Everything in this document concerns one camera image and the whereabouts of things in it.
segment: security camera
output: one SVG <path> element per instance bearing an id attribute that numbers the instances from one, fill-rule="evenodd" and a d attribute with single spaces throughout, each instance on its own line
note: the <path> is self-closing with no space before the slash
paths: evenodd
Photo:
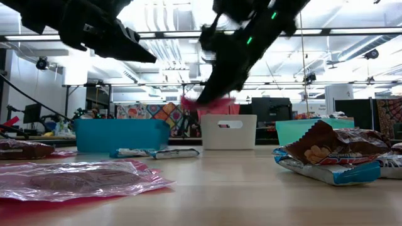
<path id="1" fill-rule="evenodd" d="M 49 69 L 49 62 L 46 56 L 40 56 L 39 60 L 36 63 L 36 68 L 39 70 L 48 70 Z"/>
<path id="2" fill-rule="evenodd" d="M 379 55 L 378 50 L 373 49 L 373 50 L 371 50 L 370 52 L 364 54 L 364 58 L 365 58 L 366 60 L 369 60 L 369 59 L 376 59 L 376 58 L 378 57 L 378 55 Z"/>

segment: black cable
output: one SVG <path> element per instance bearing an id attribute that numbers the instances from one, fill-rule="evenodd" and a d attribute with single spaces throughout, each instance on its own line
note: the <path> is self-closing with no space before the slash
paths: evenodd
<path id="1" fill-rule="evenodd" d="M 17 134 L 17 136 L 22 135 L 27 140 L 30 139 L 30 136 L 28 134 L 26 134 L 23 131 L 20 131 L 19 129 L 16 129 L 16 128 L 13 128 L 13 127 L 10 127 L 10 126 L 5 126 L 5 125 L 2 125 L 2 124 L 0 124 L 0 128 L 5 129 L 8 132 L 15 132 Z M 3 132 L 0 132 L 0 136 L 5 137 L 7 139 L 15 139 L 15 137 L 8 136 L 7 134 L 5 134 Z"/>
<path id="2" fill-rule="evenodd" d="M 30 97 L 29 95 L 27 95 L 26 93 L 24 93 L 22 90 L 20 90 L 19 88 L 17 88 L 14 84 L 12 84 L 3 74 L 0 73 L 0 78 L 3 79 L 9 86 L 11 86 L 13 89 L 15 89 L 17 92 L 19 92 L 20 94 L 24 95 L 26 98 L 32 100 L 33 102 L 40 104 L 42 107 L 50 110 L 51 112 L 55 113 L 56 115 L 70 121 L 73 122 L 73 120 L 69 119 L 67 116 L 64 116 L 58 112 L 56 112 L 55 110 L 49 108 L 48 106 L 46 106 L 45 104 L 42 104 L 41 102 L 35 100 L 34 98 Z"/>

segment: white plastic basket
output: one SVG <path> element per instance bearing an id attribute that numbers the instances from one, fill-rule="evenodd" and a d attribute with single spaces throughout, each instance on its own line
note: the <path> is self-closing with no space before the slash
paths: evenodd
<path id="1" fill-rule="evenodd" d="M 209 150 L 248 150 L 256 143 L 257 116 L 201 116 L 202 146 Z"/>

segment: teal bin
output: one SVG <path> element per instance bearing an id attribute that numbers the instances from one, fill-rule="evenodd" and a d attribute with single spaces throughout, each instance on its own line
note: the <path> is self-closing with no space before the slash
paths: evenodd
<path id="1" fill-rule="evenodd" d="M 316 123 L 322 120 L 334 129 L 354 128 L 354 121 L 344 119 L 302 119 L 276 122 L 280 146 L 298 141 Z"/>
<path id="2" fill-rule="evenodd" d="M 82 153 L 109 153 L 119 148 L 167 147 L 170 126 L 158 119 L 77 119 L 77 149 Z"/>

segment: table surface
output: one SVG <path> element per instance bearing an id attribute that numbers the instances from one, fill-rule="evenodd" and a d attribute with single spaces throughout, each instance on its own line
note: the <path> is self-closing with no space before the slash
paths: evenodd
<path id="1" fill-rule="evenodd" d="M 402 181 L 330 186 L 278 166 L 272 148 L 203 151 L 199 158 L 187 159 L 141 158 L 177 183 L 120 198 L 64 203 L 2 200 L 0 225 L 402 225 Z M 35 162 L 102 159 L 108 158 Z"/>

